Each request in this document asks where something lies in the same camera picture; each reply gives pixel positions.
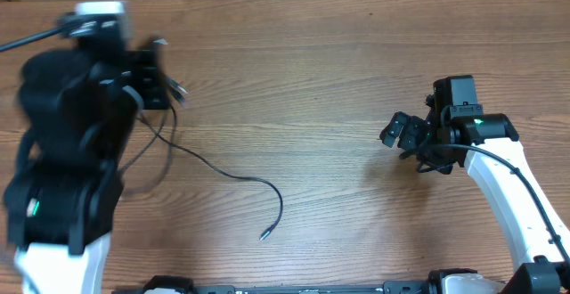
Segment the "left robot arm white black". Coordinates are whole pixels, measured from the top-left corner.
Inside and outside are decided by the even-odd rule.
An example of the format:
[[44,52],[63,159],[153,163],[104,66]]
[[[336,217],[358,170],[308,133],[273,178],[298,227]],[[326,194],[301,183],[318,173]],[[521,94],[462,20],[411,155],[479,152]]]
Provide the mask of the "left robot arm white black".
[[98,293],[139,114],[170,106],[160,41],[85,38],[32,56],[18,102],[29,127],[3,203],[27,293]]

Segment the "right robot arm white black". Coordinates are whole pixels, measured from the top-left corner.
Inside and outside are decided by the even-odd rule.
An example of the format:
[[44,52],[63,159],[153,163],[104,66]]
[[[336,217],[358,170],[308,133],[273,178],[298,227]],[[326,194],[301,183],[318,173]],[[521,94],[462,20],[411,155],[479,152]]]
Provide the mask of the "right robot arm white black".
[[419,173],[466,170],[508,244],[514,273],[506,282],[468,268],[437,269],[422,282],[384,284],[386,293],[567,293],[569,230],[533,176],[519,134],[503,113],[486,114],[470,75],[437,80],[425,118],[398,111],[379,135]]

